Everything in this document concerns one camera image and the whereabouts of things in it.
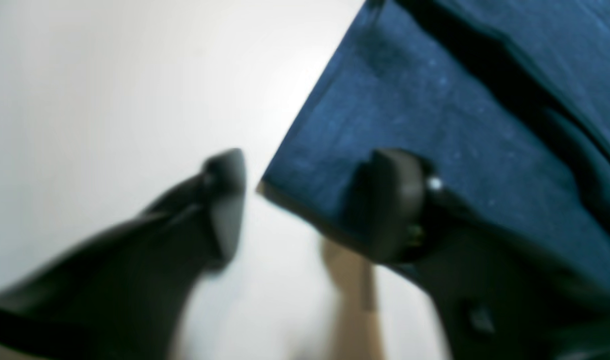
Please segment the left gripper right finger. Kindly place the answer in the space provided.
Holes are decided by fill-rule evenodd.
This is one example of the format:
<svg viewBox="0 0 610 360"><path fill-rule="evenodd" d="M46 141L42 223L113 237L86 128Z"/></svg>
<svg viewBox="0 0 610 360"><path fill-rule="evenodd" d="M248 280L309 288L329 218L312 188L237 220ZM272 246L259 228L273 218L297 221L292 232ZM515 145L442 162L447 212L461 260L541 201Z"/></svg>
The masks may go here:
<svg viewBox="0 0 610 360"><path fill-rule="evenodd" d="M610 360L610 294L492 224L398 148L364 165L366 255L430 297L454 360Z"/></svg>

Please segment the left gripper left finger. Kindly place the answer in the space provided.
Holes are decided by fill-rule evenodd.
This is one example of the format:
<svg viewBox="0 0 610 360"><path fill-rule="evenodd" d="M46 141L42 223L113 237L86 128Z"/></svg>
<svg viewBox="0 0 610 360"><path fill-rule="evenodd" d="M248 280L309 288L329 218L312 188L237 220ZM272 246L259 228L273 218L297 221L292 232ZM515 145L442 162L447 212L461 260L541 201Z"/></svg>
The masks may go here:
<svg viewBox="0 0 610 360"><path fill-rule="evenodd" d="M0 345L51 360L165 360L195 283L239 245L243 151L0 291Z"/></svg>

